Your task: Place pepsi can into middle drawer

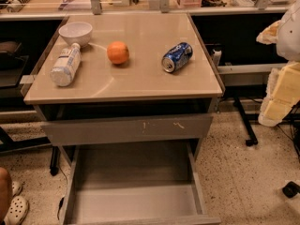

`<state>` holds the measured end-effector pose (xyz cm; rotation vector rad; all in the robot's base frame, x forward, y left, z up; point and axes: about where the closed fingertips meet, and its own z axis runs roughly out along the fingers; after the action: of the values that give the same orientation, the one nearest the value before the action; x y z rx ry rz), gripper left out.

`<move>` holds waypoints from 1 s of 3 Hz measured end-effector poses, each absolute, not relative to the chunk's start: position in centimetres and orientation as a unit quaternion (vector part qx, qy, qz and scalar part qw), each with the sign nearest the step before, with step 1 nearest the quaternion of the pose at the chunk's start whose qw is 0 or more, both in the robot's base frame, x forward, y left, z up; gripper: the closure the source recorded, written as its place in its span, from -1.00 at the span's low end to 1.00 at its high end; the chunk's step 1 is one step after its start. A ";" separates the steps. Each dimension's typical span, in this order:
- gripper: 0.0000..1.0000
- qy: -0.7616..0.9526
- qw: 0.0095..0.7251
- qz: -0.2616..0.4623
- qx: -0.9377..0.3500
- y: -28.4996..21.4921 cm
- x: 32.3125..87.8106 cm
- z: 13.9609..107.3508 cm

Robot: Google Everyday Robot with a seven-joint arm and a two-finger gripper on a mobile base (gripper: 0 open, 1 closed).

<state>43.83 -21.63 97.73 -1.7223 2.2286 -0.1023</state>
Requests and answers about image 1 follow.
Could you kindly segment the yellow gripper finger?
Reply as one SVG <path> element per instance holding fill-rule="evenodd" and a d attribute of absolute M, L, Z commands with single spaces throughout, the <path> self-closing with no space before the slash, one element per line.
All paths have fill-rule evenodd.
<path fill-rule="evenodd" d="M 260 108 L 259 123 L 266 127 L 276 126 L 299 101 L 300 63 L 289 62 L 282 69 L 273 68 Z"/>
<path fill-rule="evenodd" d="M 256 37 L 256 41 L 265 45 L 276 44 L 278 42 L 279 25 L 280 21 L 276 21 L 267 26 Z"/>

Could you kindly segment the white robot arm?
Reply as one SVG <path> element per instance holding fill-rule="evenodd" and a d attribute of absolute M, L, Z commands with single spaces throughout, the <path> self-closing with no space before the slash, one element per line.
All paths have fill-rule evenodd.
<path fill-rule="evenodd" d="M 277 55 L 288 63 L 272 68 L 258 121 L 266 127 L 281 123 L 300 101 L 300 0 L 296 0 L 279 21 L 266 27 L 256 40 L 275 44 Z"/>

